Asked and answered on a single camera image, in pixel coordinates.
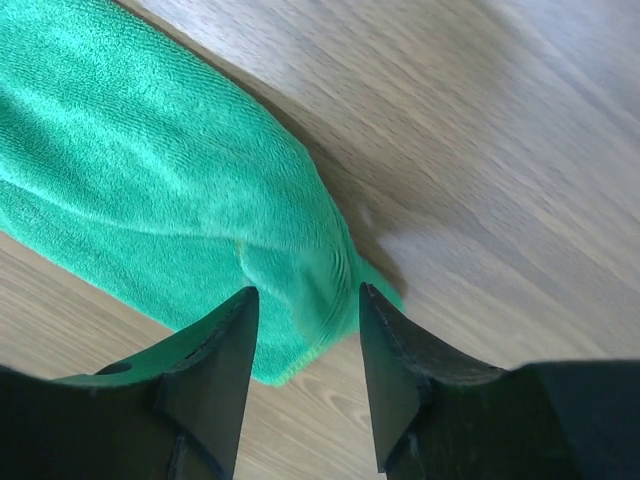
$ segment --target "black plastic claw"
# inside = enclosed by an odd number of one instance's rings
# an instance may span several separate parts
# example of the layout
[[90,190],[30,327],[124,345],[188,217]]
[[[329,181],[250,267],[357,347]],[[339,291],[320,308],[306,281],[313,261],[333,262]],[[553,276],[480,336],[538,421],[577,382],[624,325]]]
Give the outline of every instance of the black plastic claw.
[[640,362],[504,371],[360,291],[378,468],[390,480],[640,478]]
[[247,288],[95,375],[0,369],[0,478],[231,479],[258,327]]

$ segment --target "green microfiber cloth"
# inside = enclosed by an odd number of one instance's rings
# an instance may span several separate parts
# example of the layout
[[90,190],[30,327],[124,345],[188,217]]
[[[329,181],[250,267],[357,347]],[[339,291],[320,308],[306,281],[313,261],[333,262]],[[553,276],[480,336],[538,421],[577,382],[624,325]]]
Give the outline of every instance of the green microfiber cloth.
[[260,291],[257,380],[357,330],[356,253],[305,148],[107,0],[0,1],[0,226],[173,330]]

